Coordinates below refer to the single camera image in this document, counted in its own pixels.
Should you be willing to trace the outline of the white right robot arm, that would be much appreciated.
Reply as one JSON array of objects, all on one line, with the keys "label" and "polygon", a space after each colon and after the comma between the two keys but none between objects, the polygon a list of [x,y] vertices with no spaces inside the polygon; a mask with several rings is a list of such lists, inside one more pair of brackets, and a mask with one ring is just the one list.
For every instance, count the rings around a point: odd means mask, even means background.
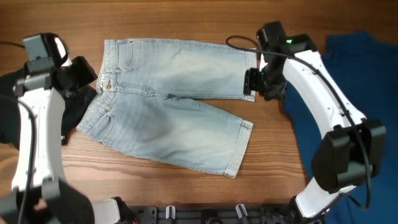
[{"label": "white right robot arm", "polygon": [[379,175],[386,128],[378,119],[367,119],[345,97],[307,34],[289,37],[275,21],[264,24],[256,35],[257,57],[263,64],[246,72],[243,93],[256,91],[269,101],[285,96],[291,84],[322,138],[311,163],[313,178],[290,201],[290,221],[309,223]]}]

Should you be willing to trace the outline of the left arm base joint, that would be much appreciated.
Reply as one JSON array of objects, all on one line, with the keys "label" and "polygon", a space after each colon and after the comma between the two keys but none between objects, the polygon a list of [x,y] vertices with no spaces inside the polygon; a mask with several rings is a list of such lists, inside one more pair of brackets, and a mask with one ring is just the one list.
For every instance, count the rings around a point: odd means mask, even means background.
[{"label": "left arm base joint", "polygon": [[138,224],[137,215],[120,197],[92,203],[95,224]]}]

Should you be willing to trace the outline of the light blue denim shorts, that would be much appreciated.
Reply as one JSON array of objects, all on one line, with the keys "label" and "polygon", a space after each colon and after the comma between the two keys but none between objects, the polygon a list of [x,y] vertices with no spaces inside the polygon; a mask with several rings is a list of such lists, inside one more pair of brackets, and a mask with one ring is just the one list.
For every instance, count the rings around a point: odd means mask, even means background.
[{"label": "light blue denim shorts", "polygon": [[208,104],[253,102],[252,52],[175,39],[106,40],[96,96],[79,132],[122,154],[209,174],[237,175],[253,124]]}]

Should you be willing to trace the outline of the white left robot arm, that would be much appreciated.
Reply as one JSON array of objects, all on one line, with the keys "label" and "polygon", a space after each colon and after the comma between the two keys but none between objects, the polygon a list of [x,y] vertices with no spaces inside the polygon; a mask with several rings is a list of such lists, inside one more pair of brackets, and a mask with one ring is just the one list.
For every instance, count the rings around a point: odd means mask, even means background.
[{"label": "white left robot arm", "polygon": [[66,96],[95,81],[82,56],[69,58],[54,33],[24,38],[25,76],[13,87],[21,118],[19,159],[12,192],[1,197],[6,223],[94,223],[90,200],[67,184],[62,165],[62,118]]}]

